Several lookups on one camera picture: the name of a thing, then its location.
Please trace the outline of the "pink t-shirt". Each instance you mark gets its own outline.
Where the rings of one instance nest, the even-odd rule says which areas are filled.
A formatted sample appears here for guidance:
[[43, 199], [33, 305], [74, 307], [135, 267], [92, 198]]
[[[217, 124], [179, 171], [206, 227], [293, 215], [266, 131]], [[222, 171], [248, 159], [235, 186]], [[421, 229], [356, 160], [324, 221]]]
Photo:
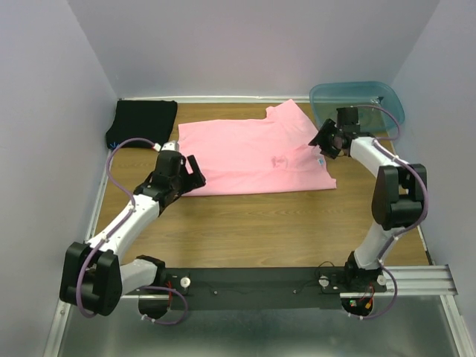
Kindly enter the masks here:
[[207, 120], [178, 128], [181, 153], [194, 155], [204, 187], [190, 196], [333, 190], [336, 180], [310, 141], [318, 130], [293, 100], [263, 119]]

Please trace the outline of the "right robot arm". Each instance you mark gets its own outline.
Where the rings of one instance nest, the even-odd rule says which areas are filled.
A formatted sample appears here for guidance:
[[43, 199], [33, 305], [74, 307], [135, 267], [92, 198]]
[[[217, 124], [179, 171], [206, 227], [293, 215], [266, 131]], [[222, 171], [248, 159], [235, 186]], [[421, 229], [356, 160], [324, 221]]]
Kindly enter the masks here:
[[371, 213], [373, 223], [362, 244], [336, 273], [326, 276], [343, 292], [374, 286], [384, 261], [397, 240], [417, 227], [428, 214], [427, 171], [410, 164], [382, 146], [381, 138], [361, 130], [359, 108], [342, 107], [327, 119], [310, 141], [327, 158], [351, 157], [376, 179]]

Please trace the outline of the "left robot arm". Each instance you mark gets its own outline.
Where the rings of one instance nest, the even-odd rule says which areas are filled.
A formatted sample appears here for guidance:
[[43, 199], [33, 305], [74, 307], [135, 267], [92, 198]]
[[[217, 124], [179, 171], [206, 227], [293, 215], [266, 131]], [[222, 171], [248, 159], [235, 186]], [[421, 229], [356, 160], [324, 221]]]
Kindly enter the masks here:
[[155, 169], [129, 194], [116, 218], [88, 242], [72, 243], [65, 253], [59, 298], [87, 318], [112, 313], [120, 298], [136, 289], [169, 288], [165, 263], [141, 255], [123, 264], [130, 245], [165, 209], [206, 179], [193, 155], [162, 150]]

